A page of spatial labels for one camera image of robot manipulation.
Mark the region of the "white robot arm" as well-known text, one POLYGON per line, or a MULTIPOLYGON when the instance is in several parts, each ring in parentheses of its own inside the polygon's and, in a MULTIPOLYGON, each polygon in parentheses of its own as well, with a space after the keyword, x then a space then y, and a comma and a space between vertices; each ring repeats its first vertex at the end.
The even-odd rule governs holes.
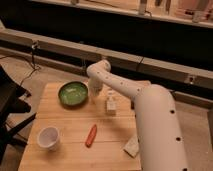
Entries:
POLYGON ((101 60, 87 68, 94 94, 106 84, 134 102, 142 171, 189 171, 184 139, 171 93, 157 84, 142 85, 114 75, 101 60))

